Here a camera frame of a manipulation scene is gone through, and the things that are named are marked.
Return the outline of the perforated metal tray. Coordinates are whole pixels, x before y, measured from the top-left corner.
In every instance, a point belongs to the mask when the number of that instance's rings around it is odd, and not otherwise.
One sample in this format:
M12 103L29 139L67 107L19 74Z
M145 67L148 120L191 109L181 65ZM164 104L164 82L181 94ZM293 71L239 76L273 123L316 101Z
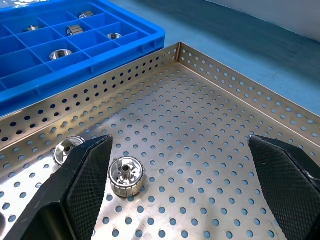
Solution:
M248 138L320 165L320 116L177 43L0 118L0 240L59 168L56 145L102 135L112 159L135 157L145 175L130 199L106 185L92 240L287 240Z

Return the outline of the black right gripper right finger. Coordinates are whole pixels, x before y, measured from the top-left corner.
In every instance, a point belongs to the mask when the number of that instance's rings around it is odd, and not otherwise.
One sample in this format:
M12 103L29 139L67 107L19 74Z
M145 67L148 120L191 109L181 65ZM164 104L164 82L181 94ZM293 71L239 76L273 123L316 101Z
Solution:
M320 167L299 147L248 140L264 198L287 240L320 240Z

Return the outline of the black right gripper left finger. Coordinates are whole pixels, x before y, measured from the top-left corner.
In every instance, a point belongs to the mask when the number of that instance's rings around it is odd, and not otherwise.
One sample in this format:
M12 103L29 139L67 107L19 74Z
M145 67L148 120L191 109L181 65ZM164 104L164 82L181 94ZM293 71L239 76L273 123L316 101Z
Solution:
M105 195L111 135L75 147L4 240L91 240Z

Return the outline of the blue compartment tray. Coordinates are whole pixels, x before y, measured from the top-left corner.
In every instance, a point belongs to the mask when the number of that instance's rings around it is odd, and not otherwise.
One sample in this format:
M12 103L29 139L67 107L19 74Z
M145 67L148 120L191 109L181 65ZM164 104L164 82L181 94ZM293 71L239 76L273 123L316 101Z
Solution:
M93 16L79 19L84 11ZM30 25L41 29L23 32ZM83 33L67 36L68 26ZM107 34L122 37L110 40ZM0 116L164 47L158 25L108 0L15 1L0 8ZM50 60L60 49L72 54Z

